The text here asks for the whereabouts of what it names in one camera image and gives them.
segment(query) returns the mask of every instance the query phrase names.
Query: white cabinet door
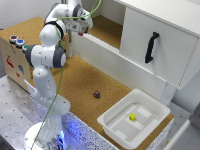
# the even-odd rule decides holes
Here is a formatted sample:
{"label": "white cabinet door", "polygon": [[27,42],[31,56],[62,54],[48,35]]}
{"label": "white cabinet door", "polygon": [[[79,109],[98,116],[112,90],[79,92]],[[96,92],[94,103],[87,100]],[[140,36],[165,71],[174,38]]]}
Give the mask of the white cabinet door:
{"label": "white cabinet door", "polygon": [[[120,53],[156,75],[179,86],[198,38],[173,26],[127,8]],[[145,56],[153,32],[160,36],[154,40],[151,56]]]}

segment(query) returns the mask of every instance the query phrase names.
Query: cabinet handle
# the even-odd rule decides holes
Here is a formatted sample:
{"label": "cabinet handle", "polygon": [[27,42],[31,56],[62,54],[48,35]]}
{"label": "cabinet handle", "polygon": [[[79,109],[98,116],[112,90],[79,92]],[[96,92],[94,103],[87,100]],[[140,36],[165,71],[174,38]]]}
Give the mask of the cabinet handle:
{"label": "cabinet handle", "polygon": [[146,53],[146,56],[145,56],[145,63],[146,64],[153,60],[153,57],[151,57],[151,53],[152,53],[152,49],[153,49],[153,45],[154,45],[154,40],[156,38],[158,38],[159,36],[160,35],[158,33],[153,32],[153,36],[149,40],[149,45],[148,45],[147,53]]}

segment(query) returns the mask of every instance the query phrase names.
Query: green cable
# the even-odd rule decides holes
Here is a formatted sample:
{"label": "green cable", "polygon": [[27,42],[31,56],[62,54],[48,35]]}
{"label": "green cable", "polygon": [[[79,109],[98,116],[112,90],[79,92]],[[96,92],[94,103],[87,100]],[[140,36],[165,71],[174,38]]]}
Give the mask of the green cable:
{"label": "green cable", "polygon": [[[94,6],[95,6],[96,3],[97,3],[97,1],[99,1],[99,4],[98,4],[98,6],[95,8],[95,10],[93,10],[93,9],[94,9]],[[91,15],[99,8],[100,4],[101,4],[101,0],[96,0],[96,1],[95,1],[95,4],[94,4],[93,7],[92,7],[91,13],[88,14],[88,15],[85,15],[85,16],[82,16],[82,17],[61,17],[61,18],[58,18],[56,21],[58,21],[58,20],[60,20],[60,19],[77,19],[77,18],[83,18],[83,17],[86,17],[86,16],[90,16],[89,21],[88,21],[88,25],[89,25],[89,24],[90,24]],[[57,28],[56,26],[55,26],[55,29],[56,29],[56,31],[57,31],[57,33],[58,33],[59,38],[61,39],[61,35],[60,35],[60,33],[59,33],[59,31],[58,31],[58,28]],[[54,104],[54,102],[55,102],[55,100],[56,100],[56,98],[57,98],[57,96],[58,96],[58,93],[59,93],[59,90],[60,90],[60,85],[61,85],[61,82],[62,82],[63,71],[64,71],[64,66],[62,67],[62,72],[61,72],[60,81],[59,81],[58,89],[57,89],[57,92],[56,92],[56,96],[54,97],[54,100],[53,100],[51,106],[49,107],[49,110],[47,111],[47,114],[45,115],[45,118],[44,118],[44,120],[43,120],[43,122],[42,122],[42,125],[41,125],[41,127],[40,127],[40,129],[39,129],[39,131],[38,131],[38,133],[37,133],[37,135],[36,135],[36,138],[34,139],[34,142],[33,142],[33,145],[32,145],[32,147],[31,147],[31,150],[33,149],[33,146],[34,146],[34,144],[35,144],[35,142],[36,142],[36,140],[37,140],[37,138],[38,138],[38,136],[39,136],[39,134],[40,134],[40,131],[41,131],[41,129],[42,129],[42,126],[44,125],[44,122],[45,122],[45,120],[47,119],[47,116],[48,116],[48,114],[49,114],[51,108],[53,107],[53,104]]]}

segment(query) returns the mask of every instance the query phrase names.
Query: yellow object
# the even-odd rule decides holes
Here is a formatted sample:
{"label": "yellow object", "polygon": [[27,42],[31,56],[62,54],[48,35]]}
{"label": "yellow object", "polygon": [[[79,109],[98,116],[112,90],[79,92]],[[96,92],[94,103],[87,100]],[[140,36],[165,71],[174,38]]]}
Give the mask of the yellow object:
{"label": "yellow object", "polygon": [[129,120],[134,121],[135,119],[136,119],[136,114],[131,113],[131,114],[129,115]]}

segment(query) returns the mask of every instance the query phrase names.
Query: white robotic arm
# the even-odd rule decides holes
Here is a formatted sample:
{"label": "white robotic arm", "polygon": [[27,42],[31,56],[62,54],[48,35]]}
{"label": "white robotic arm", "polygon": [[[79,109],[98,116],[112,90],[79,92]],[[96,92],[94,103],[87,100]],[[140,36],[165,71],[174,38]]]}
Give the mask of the white robotic arm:
{"label": "white robotic arm", "polygon": [[[68,0],[68,4],[54,4],[39,35],[42,45],[30,45],[25,51],[27,61],[34,67],[33,79],[37,90],[32,98],[47,108],[51,106],[57,89],[50,68],[61,68],[66,62],[65,50],[58,45],[58,42],[63,38],[66,30],[80,34],[87,32],[88,28],[93,26],[89,14],[82,8],[81,0]],[[58,19],[62,17],[69,17],[69,19]],[[69,109],[70,102],[58,95],[35,143],[38,150],[55,149],[48,143],[55,142],[61,133],[62,115],[68,113]]]}

